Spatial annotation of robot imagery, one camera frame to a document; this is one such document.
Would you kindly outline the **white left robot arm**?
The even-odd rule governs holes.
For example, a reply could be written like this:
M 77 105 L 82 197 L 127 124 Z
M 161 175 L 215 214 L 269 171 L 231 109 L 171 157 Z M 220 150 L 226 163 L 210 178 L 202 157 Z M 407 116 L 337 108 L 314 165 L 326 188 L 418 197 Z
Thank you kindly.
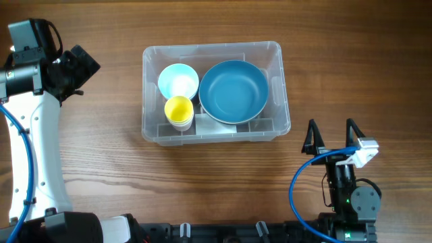
M 33 48 L 1 69 L 1 112 L 9 124 L 13 167 L 10 226 L 2 242 L 133 242 L 134 219 L 100 220 L 72 209 L 61 170 L 61 104 L 100 68 L 79 45 L 47 57 Z

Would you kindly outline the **pink cup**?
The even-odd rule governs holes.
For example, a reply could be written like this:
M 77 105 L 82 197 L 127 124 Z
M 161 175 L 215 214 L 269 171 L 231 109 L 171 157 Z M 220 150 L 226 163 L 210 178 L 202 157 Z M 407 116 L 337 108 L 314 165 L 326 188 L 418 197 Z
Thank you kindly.
M 172 124 L 173 128 L 179 132 L 185 132 L 187 130 L 190 129 L 190 127 L 192 126 L 191 123 L 187 123 L 187 124 Z

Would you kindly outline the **yellow cup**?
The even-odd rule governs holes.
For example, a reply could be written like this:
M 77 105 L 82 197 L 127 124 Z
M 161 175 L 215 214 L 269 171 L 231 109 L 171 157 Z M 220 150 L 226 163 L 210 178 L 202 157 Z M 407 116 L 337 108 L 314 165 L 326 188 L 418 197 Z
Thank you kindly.
M 183 96 L 172 97 L 165 103 L 164 113 L 167 119 L 183 122 L 194 115 L 192 101 Z

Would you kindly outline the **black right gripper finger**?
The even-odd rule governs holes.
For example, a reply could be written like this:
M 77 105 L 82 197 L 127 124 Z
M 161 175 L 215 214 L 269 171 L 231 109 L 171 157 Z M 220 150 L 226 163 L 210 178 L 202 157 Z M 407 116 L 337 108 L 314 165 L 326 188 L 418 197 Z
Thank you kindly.
M 364 138 L 365 135 L 358 128 L 352 118 L 346 120 L 346 147 L 355 146 L 359 138 Z
M 320 155 L 324 148 L 325 143 L 323 142 L 318 126 L 314 119 L 310 119 L 301 153 L 307 155 Z

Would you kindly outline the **light blue bowl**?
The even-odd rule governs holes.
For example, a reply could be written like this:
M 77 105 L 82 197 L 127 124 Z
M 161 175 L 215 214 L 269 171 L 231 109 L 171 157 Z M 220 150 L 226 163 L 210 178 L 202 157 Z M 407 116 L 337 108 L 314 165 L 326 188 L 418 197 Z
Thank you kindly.
M 175 63 L 161 72 L 157 84 L 166 99 L 176 96 L 193 99 L 198 92 L 199 77 L 189 65 Z

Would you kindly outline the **dark blue plate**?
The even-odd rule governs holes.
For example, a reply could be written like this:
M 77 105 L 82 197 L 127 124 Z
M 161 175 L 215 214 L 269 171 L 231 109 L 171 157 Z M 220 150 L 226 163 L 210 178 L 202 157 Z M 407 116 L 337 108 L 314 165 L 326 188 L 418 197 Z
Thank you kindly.
M 202 78 L 198 90 L 202 108 L 234 115 L 256 115 L 269 97 L 269 84 L 255 65 L 229 60 L 213 66 Z

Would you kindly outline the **pale cream cup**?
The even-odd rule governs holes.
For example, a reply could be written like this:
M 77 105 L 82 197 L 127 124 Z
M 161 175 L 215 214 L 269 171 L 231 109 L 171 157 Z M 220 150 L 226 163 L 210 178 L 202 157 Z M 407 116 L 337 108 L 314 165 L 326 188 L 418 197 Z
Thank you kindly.
M 171 119 L 168 119 L 168 122 L 173 125 L 173 126 L 179 126 L 179 127 L 184 127 L 184 126 L 189 126 L 192 121 L 193 121 L 193 117 L 189 117 L 187 120 L 185 121 L 173 121 Z

